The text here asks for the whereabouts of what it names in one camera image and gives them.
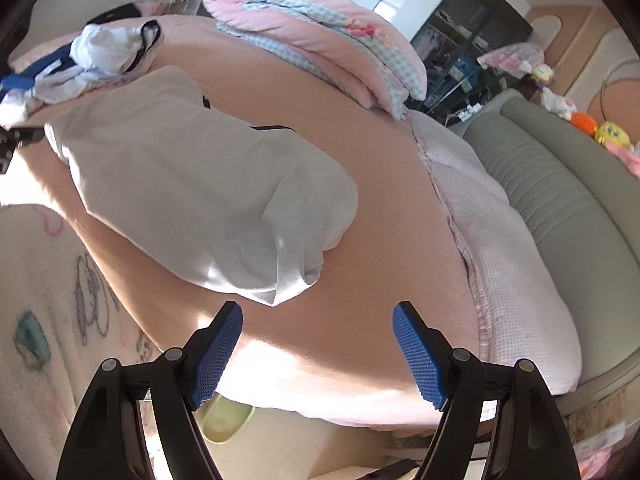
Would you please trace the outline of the pink hanging garment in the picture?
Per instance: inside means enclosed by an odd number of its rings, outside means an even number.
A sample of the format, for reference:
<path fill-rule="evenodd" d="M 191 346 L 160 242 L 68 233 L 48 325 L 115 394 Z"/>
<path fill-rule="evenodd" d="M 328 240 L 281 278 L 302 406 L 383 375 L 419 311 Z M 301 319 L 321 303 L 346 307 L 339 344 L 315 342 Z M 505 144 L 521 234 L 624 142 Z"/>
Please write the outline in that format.
<path fill-rule="evenodd" d="M 522 78 L 544 64 L 544 50 L 532 42 L 519 42 L 487 52 L 477 59 L 477 63 L 483 68 L 494 68 Z"/>

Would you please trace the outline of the white black wardrobe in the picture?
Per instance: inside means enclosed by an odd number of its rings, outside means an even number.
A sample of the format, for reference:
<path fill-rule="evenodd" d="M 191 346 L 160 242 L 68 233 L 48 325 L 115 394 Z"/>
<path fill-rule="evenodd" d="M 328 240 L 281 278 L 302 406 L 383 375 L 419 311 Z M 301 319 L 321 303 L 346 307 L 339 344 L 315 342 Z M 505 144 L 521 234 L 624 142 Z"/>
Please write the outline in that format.
<path fill-rule="evenodd" d="M 516 84 L 496 68 L 484 68 L 483 54 L 519 44 L 532 33 L 508 0 L 352 0 L 394 25 L 419 55 L 427 73 L 424 98 L 408 105 L 452 125 L 457 114 L 487 103 Z"/>

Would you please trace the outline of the pink bed sheet mattress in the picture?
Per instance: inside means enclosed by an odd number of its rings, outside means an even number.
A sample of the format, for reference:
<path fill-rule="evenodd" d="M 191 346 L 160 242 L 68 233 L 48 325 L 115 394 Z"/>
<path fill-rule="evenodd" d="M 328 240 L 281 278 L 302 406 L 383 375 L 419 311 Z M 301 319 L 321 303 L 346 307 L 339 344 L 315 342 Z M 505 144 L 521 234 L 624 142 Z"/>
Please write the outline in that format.
<path fill-rule="evenodd" d="M 164 16 L 142 77 L 32 116 L 6 174 L 58 212 L 160 349 L 222 304 L 221 393 L 349 427 L 435 426 L 392 331 L 410 301 L 478 347 L 468 274 L 409 125 L 217 29 Z"/>

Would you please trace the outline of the orange plush toy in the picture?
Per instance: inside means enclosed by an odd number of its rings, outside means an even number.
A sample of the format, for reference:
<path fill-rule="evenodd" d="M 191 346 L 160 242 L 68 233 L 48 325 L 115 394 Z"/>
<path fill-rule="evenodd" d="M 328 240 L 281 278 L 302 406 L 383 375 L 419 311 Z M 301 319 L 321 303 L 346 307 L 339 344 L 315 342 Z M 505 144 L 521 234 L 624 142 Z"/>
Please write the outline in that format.
<path fill-rule="evenodd" d="M 598 122 L 591 115 L 582 112 L 574 112 L 570 118 L 570 124 L 592 138 L 599 127 Z"/>

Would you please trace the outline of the pink white plush toy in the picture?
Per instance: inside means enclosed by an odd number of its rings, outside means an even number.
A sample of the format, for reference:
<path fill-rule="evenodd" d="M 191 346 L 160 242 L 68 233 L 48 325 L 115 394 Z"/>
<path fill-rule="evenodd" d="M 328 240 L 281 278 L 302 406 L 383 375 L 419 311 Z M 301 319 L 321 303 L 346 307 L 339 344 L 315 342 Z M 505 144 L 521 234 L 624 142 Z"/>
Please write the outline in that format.
<path fill-rule="evenodd" d="M 637 179 L 640 178 L 640 158 L 634 152 L 629 151 L 628 148 L 622 148 L 612 142 L 605 142 L 605 149 L 616 157 L 627 170 Z"/>

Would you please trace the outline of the person's pajama clad body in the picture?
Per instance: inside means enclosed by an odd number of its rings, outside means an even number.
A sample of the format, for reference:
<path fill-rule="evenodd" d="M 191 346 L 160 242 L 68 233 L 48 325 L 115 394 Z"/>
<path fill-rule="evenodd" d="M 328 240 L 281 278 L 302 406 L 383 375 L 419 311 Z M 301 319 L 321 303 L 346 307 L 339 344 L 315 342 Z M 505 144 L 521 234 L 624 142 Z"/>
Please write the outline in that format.
<path fill-rule="evenodd" d="M 1 431 L 35 479 L 56 475 L 96 369 L 160 352 L 75 231 L 43 206 L 1 209 Z"/>

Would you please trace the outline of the black bag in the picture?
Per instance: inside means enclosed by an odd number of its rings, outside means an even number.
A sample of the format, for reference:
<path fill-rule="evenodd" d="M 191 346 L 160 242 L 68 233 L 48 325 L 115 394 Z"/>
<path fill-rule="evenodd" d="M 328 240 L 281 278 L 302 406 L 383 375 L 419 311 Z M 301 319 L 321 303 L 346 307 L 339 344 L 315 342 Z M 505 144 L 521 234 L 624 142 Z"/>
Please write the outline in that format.
<path fill-rule="evenodd" d="M 105 11 L 87 22 L 88 25 L 102 25 L 119 20 L 126 20 L 126 18 L 141 18 L 142 12 L 138 6 L 133 3 L 125 3 L 116 8 Z"/>

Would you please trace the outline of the grey padded headboard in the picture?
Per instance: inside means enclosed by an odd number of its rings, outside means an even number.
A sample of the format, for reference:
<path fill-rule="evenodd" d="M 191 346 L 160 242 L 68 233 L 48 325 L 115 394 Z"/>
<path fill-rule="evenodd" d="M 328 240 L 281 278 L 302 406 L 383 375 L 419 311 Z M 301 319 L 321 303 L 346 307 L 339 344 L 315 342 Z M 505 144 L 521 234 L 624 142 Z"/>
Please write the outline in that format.
<path fill-rule="evenodd" d="M 524 220 L 582 346 L 566 410 L 639 376 L 639 181 L 597 142 L 509 90 L 452 131 Z"/>

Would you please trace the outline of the green slippers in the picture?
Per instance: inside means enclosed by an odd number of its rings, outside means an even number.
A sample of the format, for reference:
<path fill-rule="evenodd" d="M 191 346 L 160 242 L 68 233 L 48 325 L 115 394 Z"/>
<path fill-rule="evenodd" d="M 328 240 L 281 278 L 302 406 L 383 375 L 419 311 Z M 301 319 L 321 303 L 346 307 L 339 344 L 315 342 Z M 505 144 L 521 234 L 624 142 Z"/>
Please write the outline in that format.
<path fill-rule="evenodd" d="M 254 413 L 254 406 L 215 393 L 195 412 L 195 419 L 208 442 L 224 444 L 248 423 Z"/>

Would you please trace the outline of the yellow plush toy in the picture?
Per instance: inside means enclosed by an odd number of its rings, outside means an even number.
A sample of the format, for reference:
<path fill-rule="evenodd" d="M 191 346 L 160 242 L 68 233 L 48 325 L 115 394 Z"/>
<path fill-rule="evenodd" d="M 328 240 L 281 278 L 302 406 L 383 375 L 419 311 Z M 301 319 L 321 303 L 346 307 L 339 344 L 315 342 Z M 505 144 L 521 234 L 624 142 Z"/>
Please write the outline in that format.
<path fill-rule="evenodd" d="M 601 145 L 611 143 L 619 148 L 629 148 L 631 146 L 630 137 L 615 122 L 604 122 L 596 129 L 593 137 Z"/>

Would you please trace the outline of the white navy-trimmed pants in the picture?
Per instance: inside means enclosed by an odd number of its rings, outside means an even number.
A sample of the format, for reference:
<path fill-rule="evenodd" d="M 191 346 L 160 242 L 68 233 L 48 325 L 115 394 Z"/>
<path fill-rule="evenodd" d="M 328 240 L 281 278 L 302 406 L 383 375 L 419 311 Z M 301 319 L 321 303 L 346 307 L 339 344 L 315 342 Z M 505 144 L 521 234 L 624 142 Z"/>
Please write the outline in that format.
<path fill-rule="evenodd" d="M 136 27 L 85 26 L 73 41 L 1 78 L 1 125 L 22 124 L 41 107 L 142 77 L 164 39 L 155 20 Z"/>

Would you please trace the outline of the folded pink checkered quilt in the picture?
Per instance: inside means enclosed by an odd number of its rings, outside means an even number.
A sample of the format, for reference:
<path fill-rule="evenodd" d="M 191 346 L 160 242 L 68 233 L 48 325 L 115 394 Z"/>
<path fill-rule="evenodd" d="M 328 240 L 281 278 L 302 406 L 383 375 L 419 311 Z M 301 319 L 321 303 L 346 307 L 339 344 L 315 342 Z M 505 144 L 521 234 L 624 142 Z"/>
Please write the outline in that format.
<path fill-rule="evenodd" d="M 352 0 L 202 0 L 225 34 L 332 84 L 397 120 L 426 98 L 426 69 L 410 41 Z"/>

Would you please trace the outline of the white navy-trimmed jacket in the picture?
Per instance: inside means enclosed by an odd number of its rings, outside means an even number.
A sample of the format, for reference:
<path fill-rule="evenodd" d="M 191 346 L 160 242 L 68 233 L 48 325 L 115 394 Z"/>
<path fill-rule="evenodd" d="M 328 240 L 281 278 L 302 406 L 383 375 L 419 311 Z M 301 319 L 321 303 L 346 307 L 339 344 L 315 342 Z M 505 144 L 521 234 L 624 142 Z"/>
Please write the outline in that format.
<path fill-rule="evenodd" d="M 47 123 L 86 211 L 183 280 L 274 307 L 318 281 L 358 188 L 284 127 L 208 106 L 166 66 Z"/>

